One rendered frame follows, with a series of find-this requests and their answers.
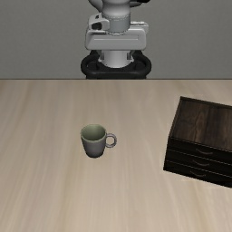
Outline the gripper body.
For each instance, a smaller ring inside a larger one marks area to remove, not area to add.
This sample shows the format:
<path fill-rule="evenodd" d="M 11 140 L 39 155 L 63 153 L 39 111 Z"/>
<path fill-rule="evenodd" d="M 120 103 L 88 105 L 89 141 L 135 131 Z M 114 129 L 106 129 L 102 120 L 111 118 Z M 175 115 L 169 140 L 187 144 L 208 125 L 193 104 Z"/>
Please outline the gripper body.
<path fill-rule="evenodd" d="M 149 25 L 145 22 L 131 21 L 110 31 L 111 23 L 102 14 L 89 18 L 85 35 L 85 47 L 88 50 L 129 51 L 144 50 L 147 45 L 146 35 Z"/>

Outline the green mug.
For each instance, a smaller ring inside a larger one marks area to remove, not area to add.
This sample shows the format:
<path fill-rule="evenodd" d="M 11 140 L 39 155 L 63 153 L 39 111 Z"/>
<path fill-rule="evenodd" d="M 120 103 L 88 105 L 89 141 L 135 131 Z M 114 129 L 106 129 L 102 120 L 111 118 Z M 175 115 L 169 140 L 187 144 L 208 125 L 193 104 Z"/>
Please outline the green mug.
<path fill-rule="evenodd" d="M 117 137 L 108 133 L 100 124 L 89 124 L 81 130 L 81 140 L 86 155 L 99 158 L 106 148 L 113 148 L 117 144 Z"/>

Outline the dark wooden cabinet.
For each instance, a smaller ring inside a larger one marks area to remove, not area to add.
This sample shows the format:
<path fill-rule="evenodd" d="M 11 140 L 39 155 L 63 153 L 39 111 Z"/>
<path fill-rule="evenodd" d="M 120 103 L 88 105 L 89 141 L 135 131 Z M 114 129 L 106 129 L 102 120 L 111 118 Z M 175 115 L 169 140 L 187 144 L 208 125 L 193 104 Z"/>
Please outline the dark wooden cabinet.
<path fill-rule="evenodd" d="M 180 98 L 163 169 L 232 188 L 232 106 Z"/>

